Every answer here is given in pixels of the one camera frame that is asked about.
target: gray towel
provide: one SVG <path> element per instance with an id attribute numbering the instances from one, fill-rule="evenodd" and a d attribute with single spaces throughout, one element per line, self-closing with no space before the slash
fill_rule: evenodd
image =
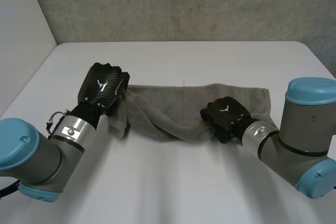
<path id="1" fill-rule="evenodd" d="M 159 141 L 210 139 L 213 131 L 199 114 L 208 102 L 230 96 L 240 102 L 252 117 L 273 124 L 267 89 L 240 88 L 223 84 L 202 87 L 129 86 L 116 114 L 108 118 L 116 137 L 131 128 Z"/>

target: table surface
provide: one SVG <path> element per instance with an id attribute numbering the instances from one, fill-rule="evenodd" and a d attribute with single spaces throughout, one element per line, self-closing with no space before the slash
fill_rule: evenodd
<path id="1" fill-rule="evenodd" d="M 45 122 L 72 109 L 90 66 L 120 66 L 130 84 L 202 86 L 224 83 L 268 88 L 279 126 L 288 82 L 333 78 L 298 42 L 104 42 L 58 46 L 3 118 Z M 329 156 L 336 157 L 332 145 Z M 4 186 L 8 178 L 2 178 Z M 336 191 L 310 200 L 242 146 L 160 143 L 130 131 L 113 137 L 100 120 L 59 200 L 15 193 L 0 201 L 0 223 L 334 223 Z"/>

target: blue joint cap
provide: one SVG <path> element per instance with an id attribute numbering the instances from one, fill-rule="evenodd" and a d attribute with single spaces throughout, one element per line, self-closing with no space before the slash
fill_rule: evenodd
<path id="1" fill-rule="evenodd" d="M 45 202 L 54 202 L 58 199 L 61 193 L 55 193 L 53 191 L 42 191 L 29 186 L 25 186 L 22 183 L 19 185 L 19 192 L 33 199 L 42 200 Z"/>
<path id="2" fill-rule="evenodd" d="M 18 119 L 0 120 L 0 170 L 15 168 L 30 159 L 40 137 L 31 124 Z"/>
<path id="3" fill-rule="evenodd" d="M 328 158 L 306 171 L 295 185 L 297 191 L 311 199 L 329 193 L 336 185 L 336 162 Z"/>
<path id="4" fill-rule="evenodd" d="M 300 105 L 336 102 L 336 80 L 317 77 L 294 79 L 288 84 L 286 99 Z"/>

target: gray wall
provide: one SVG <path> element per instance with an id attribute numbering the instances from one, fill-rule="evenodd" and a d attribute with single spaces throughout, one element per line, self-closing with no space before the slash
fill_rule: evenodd
<path id="1" fill-rule="evenodd" d="M 38 0 L 57 43 L 295 40 L 336 75 L 336 0 Z"/>

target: robotic arm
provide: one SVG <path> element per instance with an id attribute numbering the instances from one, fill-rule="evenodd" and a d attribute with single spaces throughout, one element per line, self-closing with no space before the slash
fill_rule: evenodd
<path id="1" fill-rule="evenodd" d="M 336 162 L 327 153 L 336 135 L 336 81 L 292 80 L 280 129 L 253 119 L 231 97 L 209 103 L 201 117 L 212 125 L 221 143 L 238 140 L 307 197 L 322 197 L 335 187 Z"/>
<path id="2" fill-rule="evenodd" d="M 53 132 L 52 117 L 47 122 L 49 139 L 23 120 L 0 120 L 0 176 L 20 180 L 4 194 L 18 188 L 29 197 L 55 201 L 91 144 L 100 116 L 114 114 L 128 81 L 119 67 L 95 63 L 80 88 L 78 105 L 64 113 Z M 231 97 L 209 103 L 201 117 L 221 143 L 238 140 L 309 198 L 324 196 L 336 185 L 336 162 L 327 157 L 336 134 L 336 81 L 292 80 L 280 129 L 252 118 Z"/>
<path id="3" fill-rule="evenodd" d="M 53 123 L 47 122 L 49 139 L 23 120 L 1 120 L 0 176 L 20 180 L 11 186 L 18 185 L 26 196 L 55 201 L 93 141 L 100 116 L 114 114 L 128 81 L 129 74 L 119 67 L 95 63 L 80 88 L 78 105 L 52 133 Z"/>

